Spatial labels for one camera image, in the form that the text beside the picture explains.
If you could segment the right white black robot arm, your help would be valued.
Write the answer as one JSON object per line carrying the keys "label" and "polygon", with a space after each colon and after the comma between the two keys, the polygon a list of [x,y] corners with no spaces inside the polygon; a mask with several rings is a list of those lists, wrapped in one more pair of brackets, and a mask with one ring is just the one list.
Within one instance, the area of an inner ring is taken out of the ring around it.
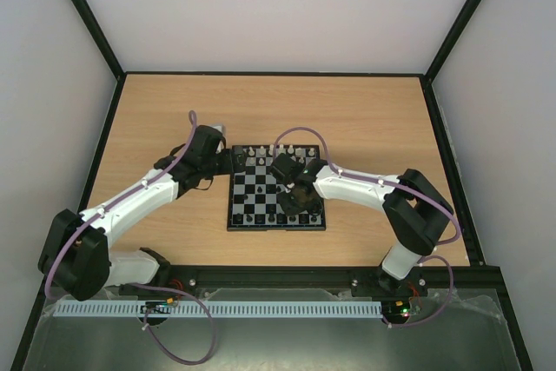
{"label": "right white black robot arm", "polygon": [[381,261],[376,281],[395,295],[409,283],[409,273],[440,244],[453,208],[420,171],[378,176],[345,170],[322,159],[308,164],[280,154],[270,174],[284,187],[277,202],[287,216],[323,209],[326,200],[351,202],[383,213],[396,243]]}

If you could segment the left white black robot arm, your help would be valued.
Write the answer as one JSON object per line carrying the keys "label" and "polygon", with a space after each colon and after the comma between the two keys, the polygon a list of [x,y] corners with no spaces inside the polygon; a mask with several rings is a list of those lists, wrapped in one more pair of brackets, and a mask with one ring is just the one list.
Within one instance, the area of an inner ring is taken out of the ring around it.
{"label": "left white black robot arm", "polygon": [[227,147],[223,131],[221,125],[199,125],[186,143],[172,149],[123,192],[79,213],[59,212],[38,261],[46,296],[52,297],[53,287],[78,301],[113,286],[160,290],[170,270],[163,256],[149,248],[122,252],[112,247],[144,217],[198,189],[201,182],[245,169],[244,151],[239,146]]}

